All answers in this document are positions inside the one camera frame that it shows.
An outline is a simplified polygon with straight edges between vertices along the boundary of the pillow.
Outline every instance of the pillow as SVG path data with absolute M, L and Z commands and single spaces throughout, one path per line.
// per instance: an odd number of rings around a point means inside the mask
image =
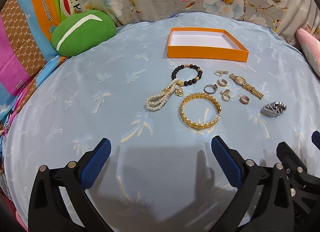
M 115 34 L 115 23 L 107 14 L 90 10 L 62 21 L 52 34 L 52 46 L 63 56 L 79 55 Z
M 301 28 L 296 31 L 296 37 L 310 66 L 320 77 L 320 41 Z

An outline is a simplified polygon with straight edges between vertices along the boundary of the blue gripper pad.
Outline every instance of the blue gripper pad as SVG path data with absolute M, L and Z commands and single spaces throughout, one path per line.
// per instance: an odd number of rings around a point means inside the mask
M 228 152 L 229 148 L 215 136 L 211 141 L 211 150 L 231 186 L 238 190 L 242 187 L 242 170 Z
M 320 150 L 320 133 L 318 131 L 313 132 L 311 140 L 312 143 Z
M 111 143 L 105 139 L 81 171 L 80 187 L 82 191 L 92 187 L 110 153 Z

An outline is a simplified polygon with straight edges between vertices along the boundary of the green pillow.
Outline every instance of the green pillow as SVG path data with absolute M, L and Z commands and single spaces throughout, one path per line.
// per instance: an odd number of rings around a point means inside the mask
M 63 20 L 53 31 L 51 42 L 61 55 L 78 55 L 116 35 L 113 20 L 105 13 L 90 10 Z

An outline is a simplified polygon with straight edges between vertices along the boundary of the pink pillow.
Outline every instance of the pink pillow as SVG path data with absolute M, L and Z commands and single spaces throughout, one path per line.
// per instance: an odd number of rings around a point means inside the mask
M 310 66 L 320 77 L 320 41 L 301 28 L 296 31 L 296 37 Z

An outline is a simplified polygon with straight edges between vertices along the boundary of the black bead bracelet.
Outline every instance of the black bead bracelet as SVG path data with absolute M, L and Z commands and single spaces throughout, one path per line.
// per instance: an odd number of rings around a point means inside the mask
M 188 64 L 186 64 L 186 65 L 180 65 L 180 66 L 177 66 L 175 69 L 174 69 L 174 71 L 172 72 L 172 74 L 171 74 L 171 78 L 172 78 L 172 80 L 174 80 L 175 78 L 177 78 L 176 77 L 176 75 L 177 75 L 177 73 L 179 72 L 179 70 L 181 70 L 181 69 L 183 69 L 183 68 L 193 68 L 193 69 L 195 69 L 196 71 L 198 71 L 198 76 L 196 76 L 195 78 L 193 78 L 192 80 L 189 80 L 189 81 L 184 81 L 184 82 L 181 82 L 181 81 L 179 81 L 181 84 L 181 86 L 187 86 L 187 85 L 192 85 L 192 84 L 195 84 L 199 79 L 201 79 L 201 77 L 202 77 L 202 70 L 200 69 L 200 67 L 198 67 L 197 65 L 192 65 L 192 64 L 190 64 L 190 65 L 188 65 Z

